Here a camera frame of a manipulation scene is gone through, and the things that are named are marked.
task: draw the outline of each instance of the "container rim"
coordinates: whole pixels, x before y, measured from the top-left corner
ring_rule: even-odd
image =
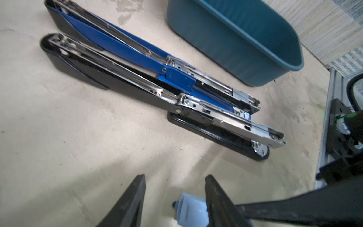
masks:
[[[298,42],[299,42],[299,49],[300,49],[301,63],[299,65],[292,65],[290,63],[287,63],[283,59],[281,59],[279,56],[274,54],[272,51],[270,51],[268,48],[266,48],[264,45],[262,45],[260,42],[258,42],[256,39],[254,39],[252,36],[250,36],[248,33],[246,33],[244,30],[242,30],[240,27],[238,27],[236,24],[234,24],[232,21],[230,21],[227,17],[225,17],[223,14],[221,14],[218,10],[213,8],[211,5],[209,5],[204,0],[194,0],[194,1],[197,2],[199,5],[201,5],[205,10],[207,10],[213,16],[218,18],[222,23],[227,25],[230,29],[235,31],[238,35],[240,35],[241,37],[248,40],[257,49],[264,52],[267,56],[269,56],[273,61],[275,61],[276,63],[278,63],[282,67],[288,68],[288,69],[290,69],[292,71],[299,71],[304,67],[304,56],[303,56],[303,53],[302,53],[301,42],[300,42],[299,36],[296,34],[296,31],[294,30],[294,28],[292,28],[292,29],[294,30],[295,34],[297,35],[297,39],[298,39]],[[266,3],[264,3],[264,4],[267,7],[269,7],[271,10],[273,10],[269,5],[267,5]]]

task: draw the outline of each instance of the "black cable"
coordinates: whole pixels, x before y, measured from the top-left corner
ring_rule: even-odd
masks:
[[[353,77],[347,84],[347,96],[348,96],[348,99],[349,99],[354,111],[356,111],[356,112],[361,110],[361,108],[359,107],[357,100],[355,99],[353,87],[354,87],[354,84],[360,79],[363,79],[363,73],[359,74],[358,76]]]

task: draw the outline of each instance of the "wall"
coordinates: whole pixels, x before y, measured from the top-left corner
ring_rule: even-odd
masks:
[[[344,76],[363,70],[362,0],[264,1],[294,27],[303,45],[327,68],[334,66]]]

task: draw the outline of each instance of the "blue stapler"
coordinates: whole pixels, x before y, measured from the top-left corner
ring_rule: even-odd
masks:
[[[260,102],[99,18],[69,0],[46,0],[62,33],[42,38],[55,67],[168,111],[168,120],[255,160],[286,144],[284,133],[251,121]]]

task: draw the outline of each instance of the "blue plastic bin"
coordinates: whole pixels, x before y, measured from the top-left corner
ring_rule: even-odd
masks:
[[[171,28],[250,86],[303,68],[294,29],[261,0],[169,0]]]

